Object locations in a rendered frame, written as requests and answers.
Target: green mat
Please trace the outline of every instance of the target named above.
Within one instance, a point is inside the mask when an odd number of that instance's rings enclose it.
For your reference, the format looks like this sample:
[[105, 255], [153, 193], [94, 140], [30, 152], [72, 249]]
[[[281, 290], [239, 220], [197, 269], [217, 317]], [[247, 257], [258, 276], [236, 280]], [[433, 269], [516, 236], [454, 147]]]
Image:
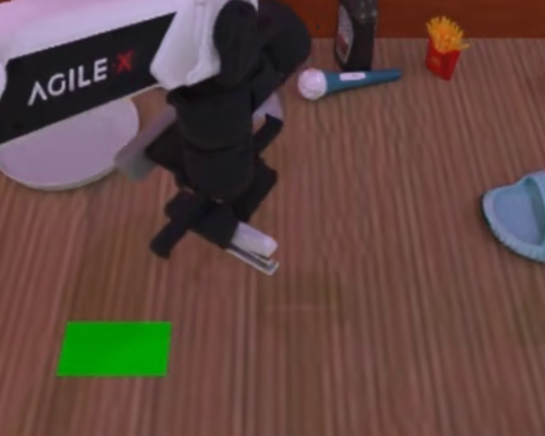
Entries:
[[167, 373], [169, 322], [69, 322], [60, 377], [163, 377]]

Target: bottle label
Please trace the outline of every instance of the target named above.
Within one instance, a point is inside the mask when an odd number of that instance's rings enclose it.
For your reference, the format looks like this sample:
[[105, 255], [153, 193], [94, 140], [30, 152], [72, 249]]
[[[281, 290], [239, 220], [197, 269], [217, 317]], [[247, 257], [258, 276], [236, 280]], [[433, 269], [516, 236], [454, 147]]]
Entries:
[[337, 19], [337, 36], [335, 38], [335, 52], [339, 59], [346, 64], [353, 46], [353, 23], [345, 8], [339, 6]]
[[365, 73], [341, 73], [339, 74], [339, 80], [342, 82], [350, 82], [353, 80], [361, 80], [365, 78]]

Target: yellow object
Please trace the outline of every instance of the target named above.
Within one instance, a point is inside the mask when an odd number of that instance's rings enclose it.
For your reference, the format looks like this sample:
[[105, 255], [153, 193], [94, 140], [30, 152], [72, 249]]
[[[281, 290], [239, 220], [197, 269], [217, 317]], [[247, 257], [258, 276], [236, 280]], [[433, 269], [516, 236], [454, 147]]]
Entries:
[[459, 26], [446, 16], [435, 16], [426, 24], [428, 35], [439, 53], [448, 53], [454, 50], [464, 50], [468, 44], [462, 42], [464, 32]]

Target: slipper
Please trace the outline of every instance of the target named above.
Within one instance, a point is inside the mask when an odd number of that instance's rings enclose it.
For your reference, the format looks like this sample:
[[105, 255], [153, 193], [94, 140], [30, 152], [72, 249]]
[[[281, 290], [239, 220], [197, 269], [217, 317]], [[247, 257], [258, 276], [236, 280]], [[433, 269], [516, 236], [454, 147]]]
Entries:
[[482, 212], [494, 235], [515, 253], [545, 263], [545, 171], [482, 196]]

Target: black bottle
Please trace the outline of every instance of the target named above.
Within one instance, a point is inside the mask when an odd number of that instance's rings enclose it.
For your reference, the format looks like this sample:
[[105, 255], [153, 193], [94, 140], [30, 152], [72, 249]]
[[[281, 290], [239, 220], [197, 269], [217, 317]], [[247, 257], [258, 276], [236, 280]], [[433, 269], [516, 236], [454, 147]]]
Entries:
[[333, 54], [346, 72], [372, 69], [377, 0], [340, 0]]

